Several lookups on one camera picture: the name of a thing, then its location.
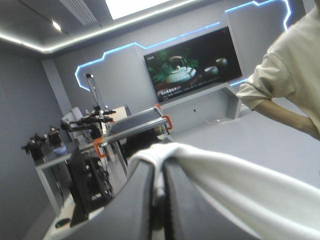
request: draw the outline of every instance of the ceiling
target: ceiling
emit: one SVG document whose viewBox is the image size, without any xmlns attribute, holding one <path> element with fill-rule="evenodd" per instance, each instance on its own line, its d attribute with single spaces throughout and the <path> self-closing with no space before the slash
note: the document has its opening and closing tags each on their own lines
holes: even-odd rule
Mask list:
<svg viewBox="0 0 320 240">
<path fill-rule="evenodd" d="M 212 2 L 216 0 L 170 0 L 113 20 L 105 0 L 0 0 L 0 49 L 12 46 L 52 54 Z M 54 28 L 52 20 L 61 26 L 61 31 Z"/>
</svg>

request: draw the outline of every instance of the beige sweatshirt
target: beige sweatshirt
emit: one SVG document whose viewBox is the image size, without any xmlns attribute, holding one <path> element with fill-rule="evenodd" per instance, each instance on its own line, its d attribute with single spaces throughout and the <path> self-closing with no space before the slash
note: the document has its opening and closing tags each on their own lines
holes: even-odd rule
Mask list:
<svg viewBox="0 0 320 240">
<path fill-rule="evenodd" d="M 238 98 L 253 110 L 266 99 L 287 98 L 320 132 L 320 12 L 314 8 L 268 49 L 240 86 Z"/>
</svg>

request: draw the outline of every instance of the sleeve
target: sleeve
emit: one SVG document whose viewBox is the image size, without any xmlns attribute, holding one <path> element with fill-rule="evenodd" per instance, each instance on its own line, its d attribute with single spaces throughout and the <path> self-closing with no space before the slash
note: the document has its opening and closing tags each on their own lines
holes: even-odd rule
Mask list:
<svg viewBox="0 0 320 240">
<path fill-rule="evenodd" d="M 287 67 L 276 55 L 268 53 L 240 86 L 237 97 L 253 110 L 266 99 L 286 98 L 294 93 L 294 82 Z"/>
</svg>

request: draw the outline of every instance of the white towel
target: white towel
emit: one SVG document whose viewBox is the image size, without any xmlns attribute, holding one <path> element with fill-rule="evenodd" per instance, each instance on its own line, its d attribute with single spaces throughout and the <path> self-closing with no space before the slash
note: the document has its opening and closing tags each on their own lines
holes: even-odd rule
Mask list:
<svg viewBox="0 0 320 240">
<path fill-rule="evenodd" d="M 243 159 L 189 145 L 154 144 L 129 161 L 155 166 L 155 196 L 163 193 L 162 164 L 175 157 L 198 191 L 221 214 L 262 240 L 320 240 L 320 190 Z"/>
</svg>

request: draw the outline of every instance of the ceiling air vent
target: ceiling air vent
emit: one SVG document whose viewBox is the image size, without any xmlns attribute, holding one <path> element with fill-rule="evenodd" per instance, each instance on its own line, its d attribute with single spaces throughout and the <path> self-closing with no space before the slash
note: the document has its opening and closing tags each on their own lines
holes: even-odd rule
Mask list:
<svg viewBox="0 0 320 240">
<path fill-rule="evenodd" d="M 76 17 L 76 19 L 79 20 L 82 25 L 89 25 L 97 21 L 84 0 L 60 0 L 60 2 Z"/>
</svg>

